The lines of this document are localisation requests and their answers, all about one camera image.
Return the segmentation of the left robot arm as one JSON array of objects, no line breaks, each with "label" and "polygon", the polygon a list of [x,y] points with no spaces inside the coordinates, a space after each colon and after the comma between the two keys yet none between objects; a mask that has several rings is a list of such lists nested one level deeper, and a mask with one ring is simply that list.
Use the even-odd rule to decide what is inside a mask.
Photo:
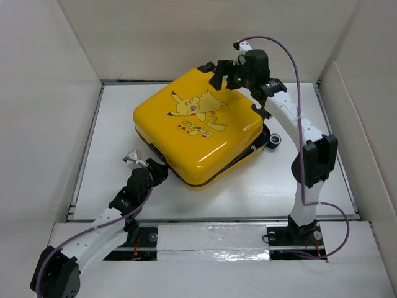
[{"label": "left robot arm", "polygon": [[30,282],[37,297],[76,297],[81,276],[90,266],[120,245],[132,246],[138,240],[135,218],[153,189],[167,180],[169,167],[151,158],[124,160],[136,168],[103,213],[89,228],[41,252]]}]

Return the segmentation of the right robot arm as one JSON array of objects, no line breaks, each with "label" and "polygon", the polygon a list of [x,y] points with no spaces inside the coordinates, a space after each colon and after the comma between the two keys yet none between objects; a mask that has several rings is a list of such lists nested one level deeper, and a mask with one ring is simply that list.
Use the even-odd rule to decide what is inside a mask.
[{"label": "right robot arm", "polygon": [[248,50],[235,60],[219,60],[209,80],[217,91],[246,88],[263,114],[279,122],[297,149],[291,171],[297,182],[295,202],[288,224],[274,232],[270,242],[296,246],[308,241],[317,229],[316,209],[325,181],[334,170],[338,140],[316,128],[295,104],[287,87],[272,78],[269,59],[263,50]]}]

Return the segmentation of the yellow hard-shell suitcase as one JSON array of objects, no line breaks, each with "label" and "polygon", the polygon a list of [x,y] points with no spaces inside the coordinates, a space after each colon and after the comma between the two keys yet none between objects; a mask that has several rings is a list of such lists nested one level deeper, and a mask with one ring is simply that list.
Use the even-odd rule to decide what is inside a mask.
[{"label": "yellow hard-shell suitcase", "polygon": [[188,71],[133,111],[141,139],[181,181],[196,189],[281,142],[247,96],[210,85],[214,68],[209,62]]}]

